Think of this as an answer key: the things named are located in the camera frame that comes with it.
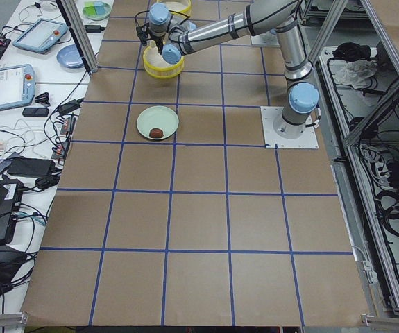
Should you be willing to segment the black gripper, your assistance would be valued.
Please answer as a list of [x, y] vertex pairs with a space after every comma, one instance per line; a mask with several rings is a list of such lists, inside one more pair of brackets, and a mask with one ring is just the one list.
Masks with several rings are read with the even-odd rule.
[[158, 48], [159, 52], [163, 51], [164, 47], [164, 40], [165, 40], [166, 33], [156, 33], [154, 31], [149, 32], [150, 38], [150, 45], [155, 46]]

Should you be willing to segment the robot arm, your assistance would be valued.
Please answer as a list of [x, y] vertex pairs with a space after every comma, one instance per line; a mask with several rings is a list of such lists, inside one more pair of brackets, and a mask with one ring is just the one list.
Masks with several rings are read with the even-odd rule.
[[241, 12], [191, 29], [188, 18], [171, 12], [163, 3], [155, 3], [148, 11], [148, 22], [137, 26], [136, 31], [142, 45], [155, 42], [158, 53], [171, 65], [183, 56], [218, 44], [275, 31], [288, 85], [281, 119], [290, 126], [303, 126], [318, 105], [319, 92], [310, 78], [313, 65], [295, 16], [298, 7], [297, 1], [254, 1]]

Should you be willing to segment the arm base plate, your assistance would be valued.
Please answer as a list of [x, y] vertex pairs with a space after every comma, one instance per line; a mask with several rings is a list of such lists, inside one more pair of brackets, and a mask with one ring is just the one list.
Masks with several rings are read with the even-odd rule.
[[266, 148], [312, 149], [319, 148], [312, 116], [301, 125], [291, 125], [282, 118], [283, 107], [261, 106], [262, 130]]

